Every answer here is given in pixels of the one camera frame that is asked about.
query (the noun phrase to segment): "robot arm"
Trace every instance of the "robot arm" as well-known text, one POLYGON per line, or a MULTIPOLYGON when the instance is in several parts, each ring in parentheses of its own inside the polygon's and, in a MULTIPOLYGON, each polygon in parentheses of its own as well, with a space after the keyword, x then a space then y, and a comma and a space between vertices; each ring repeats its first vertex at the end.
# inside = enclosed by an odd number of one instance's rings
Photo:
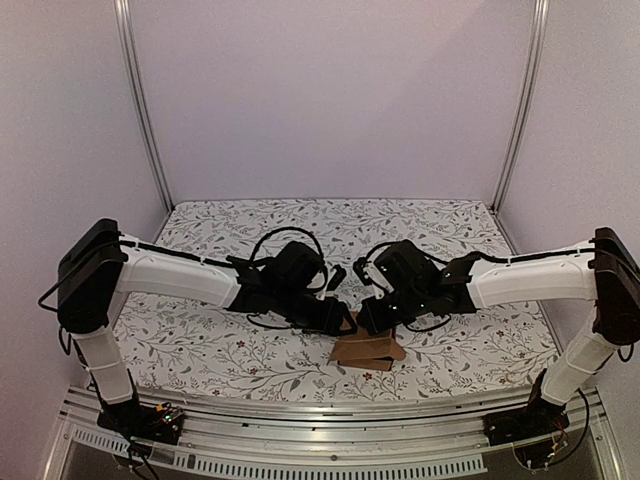
POLYGON ((584 328, 537 378, 527 407, 485 417, 492 445, 566 428, 565 404, 576 390, 621 346, 640 340, 640 269, 611 229, 556 251, 504 259, 473 252, 442 269, 434 261, 407 240, 374 260, 358 259, 354 270, 374 295, 362 302, 357 323, 375 334, 425 314, 558 298, 595 301, 584 328))
POLYGON ((58 283, 39 303, 58 290, 53 310, 96 384, 103 410, 99 424, 126 437, 176 443, 180 410, 169 405, 151 409, 138 401, 109 325, 114 293, 170 295, 232 312, 274 312, 292 328, 338 336, 356 331, 346 304, 325 296, 344 273, 337 269, 329 282, 321 254, 300 242, 289 242, 274 258, 219 262, 144 244, 105 219, 65 255, 58 283), (345 322, 349 328, 343 328, 345 322))

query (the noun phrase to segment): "purple-tinted wall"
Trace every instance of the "purple-tinted wall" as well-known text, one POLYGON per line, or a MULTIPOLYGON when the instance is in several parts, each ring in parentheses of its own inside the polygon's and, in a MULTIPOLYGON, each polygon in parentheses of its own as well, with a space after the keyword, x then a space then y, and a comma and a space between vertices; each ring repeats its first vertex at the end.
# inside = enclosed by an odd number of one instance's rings
MULTIPOLYGON (((551 2, 531 116, 503 212, 523 252, 570 245, 608 225, 640 259, 638 52, 638 2, 551 2)), ((566 345, 587 307, 548 307, 566 345)), ((638 359, 622 365, 613 358, 597 378, 628 478, 640 472, 639 375, 638 359)))
POLYGON ((113 217, 149 239, 163 212, 113 2, 4 1, 0 10, 0 478, 33 480, 79 378, 36 299, 95 220, 113 217))
POLYGON ((527 0, 133 2, 177 201, 490 200, 527 0))

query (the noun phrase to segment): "cardboard box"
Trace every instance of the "cardboard box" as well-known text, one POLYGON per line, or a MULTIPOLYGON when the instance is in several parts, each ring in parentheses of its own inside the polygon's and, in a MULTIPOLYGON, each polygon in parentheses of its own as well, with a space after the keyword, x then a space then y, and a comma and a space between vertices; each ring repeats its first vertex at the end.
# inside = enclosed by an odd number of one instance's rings
POLYGON ((338 339, 329 360, 337 361, 343 367, 389 371, 394 360, 404 360, 407 356, 395 337, 394 330, 370 336, 360 327, 355 335, 338 339))

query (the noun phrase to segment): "leaf pattern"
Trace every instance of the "leaf pattern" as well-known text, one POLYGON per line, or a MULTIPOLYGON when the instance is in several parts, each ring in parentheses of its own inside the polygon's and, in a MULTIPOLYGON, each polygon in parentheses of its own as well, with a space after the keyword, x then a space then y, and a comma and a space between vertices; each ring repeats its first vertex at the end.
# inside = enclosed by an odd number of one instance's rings
MULTIPOLYGON (((262 235, 285 225, 313 231, 327 262, 347 269, 337 295, 354 310, 370 293, 351 264, 379 242, 408 238, 443 259, 472 250, 509 254, 481 202, 443 200, 185 202, 172 213, 158 244, 217 259, 246 258, 262 235)), ((259 256, 275 255, 291 239, 308 241, 283 233, 267 241, 259 256)), ((275 315, 260 321, 282 324, 275 315)), ((413 326, 439 321, 425 316, 413 326)), ((522 386, 557 358, 535 303, 454 315, 429 333, 398 328, 407 358, 390 372, 329 363, 333 338, 263 330, 243 314, 194 300, 131 294, 115 332, 140 385, 271 401, 380 402, 522 386)))

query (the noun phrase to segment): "aluminum frame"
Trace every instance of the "aluminum frame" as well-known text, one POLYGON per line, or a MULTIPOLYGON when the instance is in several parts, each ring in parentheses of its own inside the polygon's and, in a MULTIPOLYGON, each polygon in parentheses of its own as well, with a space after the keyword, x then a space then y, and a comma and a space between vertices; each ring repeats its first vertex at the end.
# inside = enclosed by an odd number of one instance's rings
MULTIPOLYGON (((482 416, 525 404, 529 392, 519 388, 458 398, 308 405, 193 397, 148 389, 140 389, 140 393, 143 403, 170 400, 182 403, 187 412, 180 443, 176 447, 154 445, 150 461, 158 466, 205 475, 216 473, 207 470, 217 468, 215 465, 228 467, 227 472, 253 468, 256 472, 290 472, 293 479, 302 478, 304 472, 326 471, 333 472, 327 475, 333 475, 334 480, 349 478, 349 472, 354 477, 355 472, 371 472, 373 477, 373 472, 393 470, 402 480, 409 478, 406 472, 411 474, 419 468, 449 464, 451 469, 453 464, 474 459, 477 473, 482 471, 483 454, 511 448, 489 446, 482 432, 482 416), (405 477, 397 473, 402 471, 405 477)), ((590 434, 602 473, 606 479, 625 478, 597 390, 587 391, 587 399, 590 434)), ((113 432, 96 426, 99 408, 92 392, 69 389, 45 480, 62 478, 71 442, 79 441, 79 437, 90 437, 91 442, 85 441, 85 445, 123 455, 113 432)), ((568 403, 567 412, 570 431, 584 428, 585 409, 580 397, 568 403)), ((427 478, 462 475, 457 473, 427 478)), ((234 478, 232 474, 215 476, 234 478)))
POLYGON ((138 117, 140 133, 142 134, 144 148, 147 153, 147 159, 149 160, 149 166, 151 167, 153 181, 156 184, 156 189, 160 196, 160 201, 167 213, 170 213, 175 208, 175 203, 171 196, 171 190, 165 175, 162 160, 160 159, 160 152, 158 151, 158 145, 151 125, 151 116, 149 115, 149 108, 142 87, 142 76, 140 74, 140 65, 138 63, 138 55, 133 37, 129 0, 114 0, 114 3, 120 44, 122 45, 122 54, 133 103, 136 109, 136 116, 138 117))
POLYGON ((493 196, 493 201, 489 209, 499 215, 509 191, 509 184, 513 177, 513 172, 518 160, 518 153, 522 145, 527 119, 531 109, 531 103, 538 76, 538 68, 540 59, 542 58, 542 47, 544 44, 544 35, 547 27, 547 16, 549 13, 549 0, 536 0, 533 13, 533 24, 531 26, 531 40, 529 42, 529 53, 527 57, 527 65, 520 91, 520 99, 518 101, 518 109, 516 118, 511 129, 509 144, 505 156, 498 185, 493 196))

